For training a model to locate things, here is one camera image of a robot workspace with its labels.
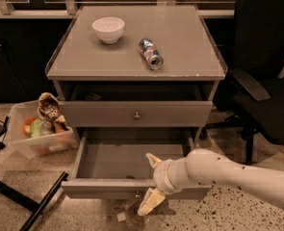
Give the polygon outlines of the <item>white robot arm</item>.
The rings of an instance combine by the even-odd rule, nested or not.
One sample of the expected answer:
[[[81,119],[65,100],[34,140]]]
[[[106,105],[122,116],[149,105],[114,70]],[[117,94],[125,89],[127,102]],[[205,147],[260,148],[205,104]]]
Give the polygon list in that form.
[[[154,169],[154,186],[138,209],[146,216],[167,196],[203,185],[235,187],[284,211],[284,171],[245,166],[208,149],[195,149],[177,160],[146,155]]]

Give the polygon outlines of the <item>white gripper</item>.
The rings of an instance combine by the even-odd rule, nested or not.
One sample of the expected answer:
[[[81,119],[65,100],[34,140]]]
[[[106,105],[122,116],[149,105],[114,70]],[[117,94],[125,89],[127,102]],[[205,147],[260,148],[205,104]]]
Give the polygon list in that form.
[[[153,180],[157,188],[149,188],[138,209],[139,216],[148,215],[160,205],[166,194],[179,193],[189,183],[185,159],[162,161],[151,153],[146,154],[150,166],[154,169]]]

